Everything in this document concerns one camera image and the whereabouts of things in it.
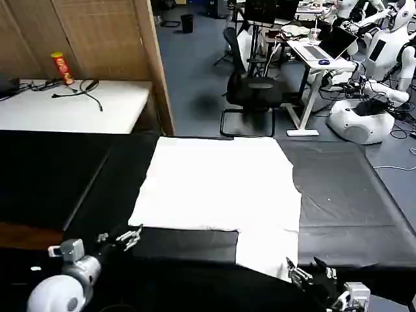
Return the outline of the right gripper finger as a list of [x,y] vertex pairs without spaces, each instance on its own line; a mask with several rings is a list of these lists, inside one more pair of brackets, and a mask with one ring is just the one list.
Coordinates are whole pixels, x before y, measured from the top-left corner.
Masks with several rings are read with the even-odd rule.
[[325,276],[328,279],[337,279],[337,271],[336,269],[328,266],[323,260],[319,259],[318,257],[313,257],[317,267],[325,273]]
[[301,268],[297,267],[288,257],[286,257],[288,277],[298,287],[306,287],[313,284],[313,276]]

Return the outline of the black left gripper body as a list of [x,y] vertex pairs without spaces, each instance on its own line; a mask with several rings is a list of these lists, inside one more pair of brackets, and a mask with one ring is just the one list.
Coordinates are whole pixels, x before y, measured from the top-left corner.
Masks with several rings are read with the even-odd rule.
[[100,264],[111,263],[120,258],[125,250],[125,245],[120,242],[106,242],[100,244],[94,251],[95,257]]

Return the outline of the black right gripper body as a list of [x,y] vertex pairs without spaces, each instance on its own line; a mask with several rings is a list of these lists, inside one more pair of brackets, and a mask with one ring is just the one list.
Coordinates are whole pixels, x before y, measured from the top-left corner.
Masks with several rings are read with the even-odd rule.
[[337,279],[329,278],[325,274],[316,274],[304,283],[304,289],[320,308],[345,308],[345,288]]

